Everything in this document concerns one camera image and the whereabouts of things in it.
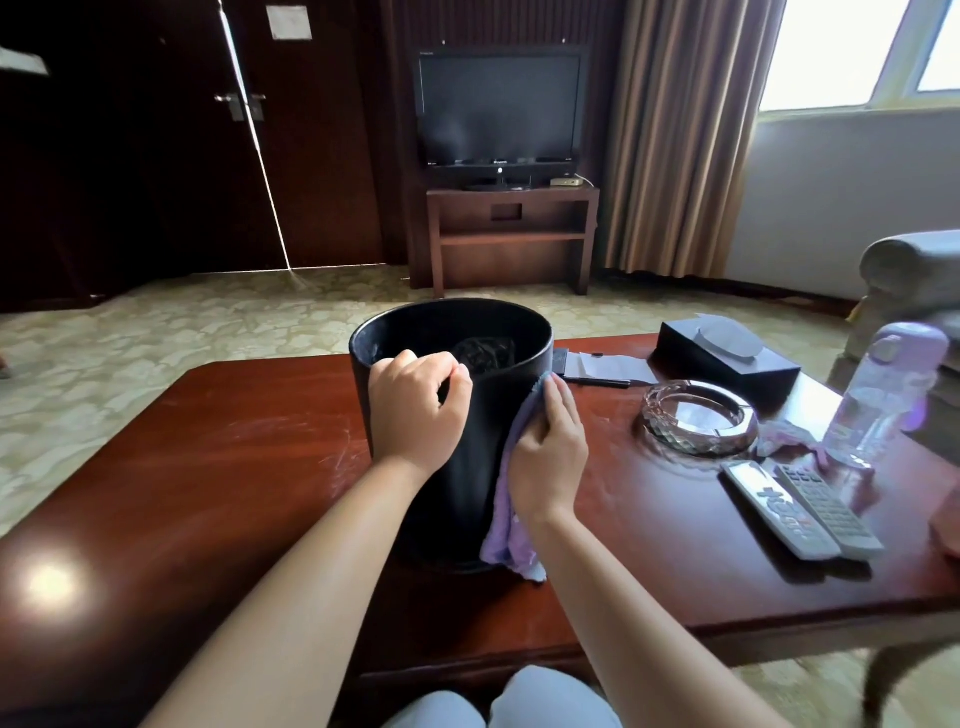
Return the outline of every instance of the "tissue box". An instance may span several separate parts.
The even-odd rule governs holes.
[[[652,359],[664,374],[699,379],[734,392],[757,409],[779,407],[790,396],[800,367],[770,349],[742,361],[697,341],[701,319],[664,322]]]

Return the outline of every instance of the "television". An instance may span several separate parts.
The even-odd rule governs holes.
[[[587,53],[578,46],[507,52],[421,51],[414,69],[427,166],[482,177],[576,171]]]

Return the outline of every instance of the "patterned carpet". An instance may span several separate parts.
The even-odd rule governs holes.
[[[87,311],[0,317],[0,535],[9,531],[188,369],[209,361],[347,350],[374,313],[430,298],[402,268],[201,276],[154,283]],[[486,289],[470,295],[531,306],[558,338],[657,331],[660,322],[719,313],[823,380],[846,324],[795,308],[627,282]],[[866,660],[858,651],[737,673],[797,726],[859,725]],[[960,650],[901,683],[884,726],[960,726]]]

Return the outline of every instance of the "black pen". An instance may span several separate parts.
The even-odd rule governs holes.
[[[580,379],[578,377],[566,379],[570,384],[584,384],[589,387],[610,387],[611,389],[630,389],[630,382],[626,379]]]

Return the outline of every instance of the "remote control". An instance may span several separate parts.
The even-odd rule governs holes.
[[[722,467],[797,558],[826,561],[841,555],[840,546],[830,538],[827,530],[758,463],[748,460]]]
[[[879,539],[814,471],[777,465],[776,478],[829,532],[845,559],[868,561],[883,553]]]

